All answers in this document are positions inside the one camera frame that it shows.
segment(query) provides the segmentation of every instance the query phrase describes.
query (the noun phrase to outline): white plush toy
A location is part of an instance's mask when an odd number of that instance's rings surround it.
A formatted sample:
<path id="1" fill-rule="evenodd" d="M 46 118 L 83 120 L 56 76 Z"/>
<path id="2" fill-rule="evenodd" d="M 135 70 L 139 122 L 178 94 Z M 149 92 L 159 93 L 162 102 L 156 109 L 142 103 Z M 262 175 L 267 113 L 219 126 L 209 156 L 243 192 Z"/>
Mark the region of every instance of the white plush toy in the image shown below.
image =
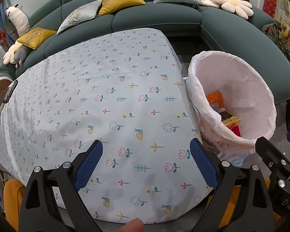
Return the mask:
<path id="1" fill-rule="evenodd" d="M 6 16 L 14 24 L 19 37 L 24 35 L 30 30 L 29 21 L 24 12 L 17 8 L 18 4 L 14 7 L 11 6 L 5 10 Z"/>
<path id="2" fill-rule="evenodd" d="M 15 42 L 15 44 L 13 44 L 9 50 L 5 53 L 5 55 L 3 56 L 3 63 L 5 65 L 7 65 L 8 63 L 11 62 L 11 58 L 14 55 L 14 52 L 18 50 L 18 48 L 21 46 L 22 44 L 19 42 Z"/>
<path id="3" fill-rule="evenodd" d="M 243 0 L 202 0 L 204 6 L 222 8 L 229 13 L 236 13 L 239 17 L 247 20 L 254 15 L 252 5 Z"/>

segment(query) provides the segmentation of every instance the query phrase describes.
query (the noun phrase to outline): white trash bag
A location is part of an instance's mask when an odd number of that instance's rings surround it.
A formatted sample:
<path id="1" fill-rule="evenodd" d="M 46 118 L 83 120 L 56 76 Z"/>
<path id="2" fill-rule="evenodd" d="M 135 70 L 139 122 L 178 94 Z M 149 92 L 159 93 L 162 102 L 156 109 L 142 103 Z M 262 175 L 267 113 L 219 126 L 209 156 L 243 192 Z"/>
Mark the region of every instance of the white trash bag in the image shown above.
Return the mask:
<path id="1" fill-rule="evenodd" d="M 214 145 L 221 160 L 241 166 L 255 152 L 257 138 L 270 139 L 275 130 L 274 97 L 263 78 L 241 58 L 220 51 L 195 55 L 188 69 L 187 86 L 197 113 L 201 135 Z M 241 119 L 241 137 L 221 122 L 206 95 L 220 91 L 227 112 Z"/>

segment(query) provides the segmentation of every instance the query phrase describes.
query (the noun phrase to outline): red packet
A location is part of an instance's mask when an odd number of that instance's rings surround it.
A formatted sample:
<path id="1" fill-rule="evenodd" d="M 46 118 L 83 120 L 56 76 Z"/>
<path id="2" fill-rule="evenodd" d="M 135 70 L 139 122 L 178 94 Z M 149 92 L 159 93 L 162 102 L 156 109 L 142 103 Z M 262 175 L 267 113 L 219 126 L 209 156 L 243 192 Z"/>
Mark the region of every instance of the red packet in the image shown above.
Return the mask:
<path id="1" fill-rule="evenodd" d="M 241 133 L 240 133 L 240 128 L 238 127 L 238 125 L 234 126 L 231 128 L 231 131 L 234 132 L 234 134 L 238 137 L 241 137 Z"/>

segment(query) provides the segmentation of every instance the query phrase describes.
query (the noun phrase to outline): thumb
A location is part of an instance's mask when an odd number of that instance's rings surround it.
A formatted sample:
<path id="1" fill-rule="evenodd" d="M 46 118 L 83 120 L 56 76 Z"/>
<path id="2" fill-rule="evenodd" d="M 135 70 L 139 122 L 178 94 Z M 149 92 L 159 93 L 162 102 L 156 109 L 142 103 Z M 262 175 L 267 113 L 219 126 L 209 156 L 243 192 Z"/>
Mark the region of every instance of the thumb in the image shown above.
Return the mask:
<path id="1" fill-rule="evenodd" d="M 144 232 L 144 224 L 139 218 L 136 218 L 122 226 L 116 232 Z"/>

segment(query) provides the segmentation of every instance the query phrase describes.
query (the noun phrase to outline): gray plush toy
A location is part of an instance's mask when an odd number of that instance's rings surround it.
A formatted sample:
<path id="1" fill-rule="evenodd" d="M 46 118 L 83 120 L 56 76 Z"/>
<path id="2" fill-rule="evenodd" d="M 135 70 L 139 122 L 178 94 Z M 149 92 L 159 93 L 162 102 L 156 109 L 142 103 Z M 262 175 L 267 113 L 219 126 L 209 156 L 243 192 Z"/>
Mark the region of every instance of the gray plush toy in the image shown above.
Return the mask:
<path id="1" fill-rule="evenodd" d="M 32 51 L 31 48 L 22 45 L 21 47 L 18 48 L 16 53 L 14 54 L 14 60 L 16 62 L 16 68 L 21 66 L 23 62 L 25 61 L 27 55 Z"/>

